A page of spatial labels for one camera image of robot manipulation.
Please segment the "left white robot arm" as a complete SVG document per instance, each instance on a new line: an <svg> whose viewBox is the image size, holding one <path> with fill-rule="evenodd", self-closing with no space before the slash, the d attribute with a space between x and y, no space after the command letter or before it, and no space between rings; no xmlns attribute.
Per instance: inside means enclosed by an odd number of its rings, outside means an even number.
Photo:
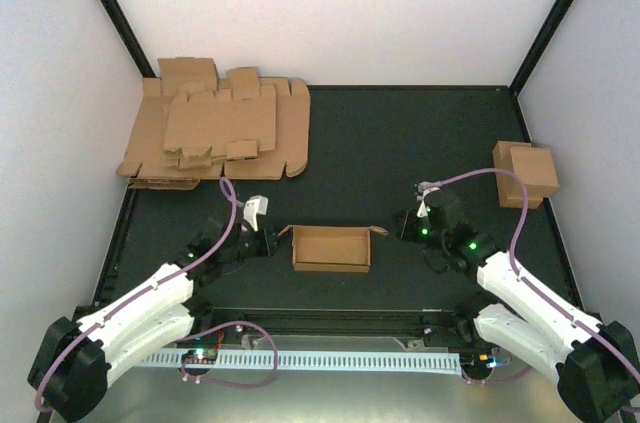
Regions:
<svg viewBox="0 0 640 423"><path fill-rule="evenodd" d="M206 221L176 255L143 283L79 319L60 317L46 330L27 381L41 413L66 421L87 416L130 368L172 343L216 342L246 323L215 324L199 291L220 278L227 265L273 256L283 229L259 216Z"/></svg>

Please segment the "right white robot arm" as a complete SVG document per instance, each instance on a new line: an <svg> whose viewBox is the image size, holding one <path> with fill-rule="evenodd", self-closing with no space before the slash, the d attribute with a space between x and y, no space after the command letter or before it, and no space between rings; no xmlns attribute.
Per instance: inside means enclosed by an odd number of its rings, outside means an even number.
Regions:
<svg viewBox="0 0 640 423"><path fill-rule="evenodd" d="M461 343L484 340L507 350L554 383L583 422L604 422L630 409L639 394L639 357L625 326L605 324L551 290L512 251L474 229L453 193L428 189L418 202L394 215L397 238L439 253L488 301L455 320Z"/></svg>

